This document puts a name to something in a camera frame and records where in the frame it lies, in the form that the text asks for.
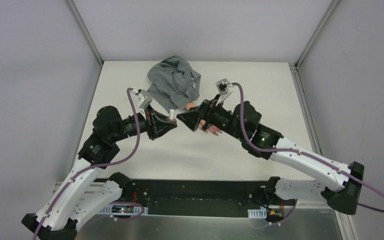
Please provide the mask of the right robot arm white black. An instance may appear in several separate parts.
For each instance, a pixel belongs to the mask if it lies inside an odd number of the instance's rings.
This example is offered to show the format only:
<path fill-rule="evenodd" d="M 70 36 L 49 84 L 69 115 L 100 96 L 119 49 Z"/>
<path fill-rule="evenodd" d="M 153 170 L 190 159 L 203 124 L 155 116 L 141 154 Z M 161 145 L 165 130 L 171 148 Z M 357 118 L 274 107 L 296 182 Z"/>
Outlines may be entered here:
<path fill-rule="evenodd" d="M 364 165 L 356 161 L 350 164 L 337 162 L 304 149 L 280 132 L 261 124 L 261 117 L 248 100 L 234 110 L 226 110 L 215 98 L 206 99 L 198 107 L 177 115 L 177 119 L 192 131 L 205 121 L 238 139 L 249 154 L 287 165 L 314 179 L 292 182 L 271 177 L 271 186 L 263 192 L 268 204 L 276 205 L 283 199 L 310 199 L 325 201 L 335 211 L 355 215 Z"/>

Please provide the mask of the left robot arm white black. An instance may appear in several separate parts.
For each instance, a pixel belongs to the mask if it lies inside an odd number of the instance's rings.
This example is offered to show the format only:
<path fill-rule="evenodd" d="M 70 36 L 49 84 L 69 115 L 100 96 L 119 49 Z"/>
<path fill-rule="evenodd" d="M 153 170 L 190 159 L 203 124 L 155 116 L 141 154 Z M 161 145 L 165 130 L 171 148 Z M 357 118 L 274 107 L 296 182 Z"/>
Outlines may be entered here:
<path fill-rule="evenodd" d="M 125 119 L 116 107 L 104 106 L 92 124 L 92 134 L 61 186 L 41 210 L 23 217 L 21 222 L 33 233 L 34 239 L 73 240 L 104 207 L 116 200 L 129 201 L 133 195 L 129 185 L 133 181 L 120 172 L 112 174 L 90 197 L 82 200 L 81 196 L 104 169 L 115 165 L 113 159 L 120 151 L 117 142 L 129 137 L 139 141 L 141 133 L 155 140 L 177 127 L 173 109 L 164 115 L 151 106 Z"/>

